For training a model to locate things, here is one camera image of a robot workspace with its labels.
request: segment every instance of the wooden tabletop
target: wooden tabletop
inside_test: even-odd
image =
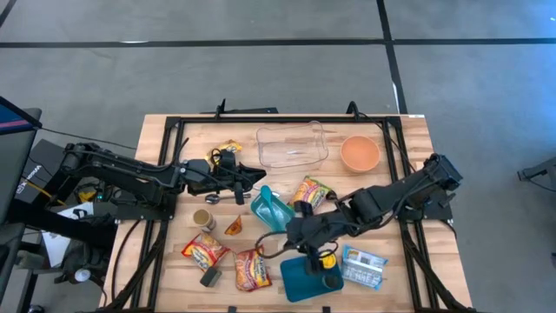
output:
[[[144,162],[156,163],[161,148],[163,125],[165,115],[147,115],[145,117],[136,158]],[[433,152],[433,146],[428,134],[427,123],[424,117],[401,116],[404,136],[411,163],[419,168],[423,161]],[[195,123],[185,126],[184,136],[189,137],[189,142],[182,152],[182,159],[204,158],[205,154],[220,143],[234,139],[243,147],[243,151],[236,155],[238,162],[247,166],[262,168],[259,162],[256,131],[263,126],[261,123]],[[285,127],[284,124],[267,124],[267,127]],[[361,187],[374,184],[388,185],[391,178],[387,165],[386,153],[381,154],[378,166],[366,174],[356,175],[345,170],[340,160],[340,146],[344,139],[351,135],[364,135],[371,137],[384,151],[384,139],[381,130],[373,124],[348,124],[332,123],[322,125],[325,131],[329,155],[318,169],[315,167],[300,170],[296,168],[267,170],[267,176],[255,186],[269,185],[281,194],[284,201],[295,193],[298,184],[304,176],[310,175],[334,189],[338,196],[344,196]],[[395,151],[397,169],[401,173],[400,155]],[[315,214],[332,210],[331,203],[324,203]],[[219,263],[222,277],[214,288],[205,288],[199,280],[202,271],[195,263],[184,256],[183,247],[200,231],[192,221],[193,212],[206,209],[214,215],[217,226],[211,236],[232,251],[240,252],[252,249],[255,240],[267,233],[269,228],[254,216],[249,208],[249,203],[238,206],[233,200],[222,201],[217,205],[204,202],[204,196],[191,196],[182,193],[179,196],[175,211],[175,218],[169,223],[169,232],[164,248],[162,274],[156,301],[156,311],[227,311],[228,306],[236,306],[238,311],[295,311],[295,312],[321,312],[322,306],[330,306],[333,312],[406,312],[413,311],[411,293],[407,280],[406,263],[404,259],[400,229],[397,222],[393,221],[380,230],[371,230],[361,236],[352,238],[344,236],[338,239],[340,245],[336,255],[341,258],[341,249],[344,244],[349,244],[360,250],[365,250],[389,260],[384,269],[384,282],[379,291],[371,290],[357,283],[345,282],[343,290],[317,296],[298,303],[290,303],[286,298],[283,281],[281,280],[280,263],[292,257],[299,256],[296,251],[289,251],[275,259],[266,260],[273,285],[271,287],[255,290],[253,292],[239,291],[235,287],[235,266],[232,253],[228,253]],[[242,216],[243,231],[236,236],[224,235],[224,230],[237,218]],[[105,290],[110,294],[111,272],[114,259],[122,239],[128,232],[133,221],[120,224],[117,234],[112,259],[110,260],[109,274],[105,283]],[[136,270],[137,260],[140,255],[145,222],[141,222],[131,234],[126,243],[118,264],[116,276],[117,292],[125,285]],[[446,225],[425,221],[423,226],[427,238],[427,247],[431,264],[436,274],[440,277],[452,294],[465,305],[471,306],[467,291],[467,284],[461,267],[460,255],[453,232]],[[264,242],[268,253],[278,250],[285,239],[281,236],[269,238]],[[427,293],[418,270],[420,278],[420,293],[423,305],[428,304]],[[142,305],[147,302],[150,286],[150,272],[145,275],[142,289]]]

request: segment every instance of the small cup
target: small cup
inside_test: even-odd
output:
[[[216,227],[215,218],[205,209],[193,213],[193,222],[205,232],[211,232]]]

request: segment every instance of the gray floor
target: gray floor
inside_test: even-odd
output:
[[[387,12],[394,38],[556,37],[549,0],[387,0]],[[0,29],[3,42],[381,35],[373,0],[17,0]],[[465,178],[453,208],[474,306],[554,311],[556,195],[515,172],[556,157],[556,45],[396,54],[409,113],[427,116],[435,149]],[[212,110],[224,97],[236,109],[334,113],[355,100],[369,113],[397,112],[382,46],[4,49],[0,73],[0,95],[42,108],[47,127],[126,144],[136,144],[146,113]],[[10,295],[22,276],[14,272]],[[94,285],[55,290],[51,279],[40,279],[34,303],[96,307]],[[14,305],[6,296],[0,312]]]

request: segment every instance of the clear plastic container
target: clear plastic container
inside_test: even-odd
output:
[[[259,161],[269,168],[319,163],[328,157],[322,124],[313,121],[300,126],[262,127],[257,131]]]

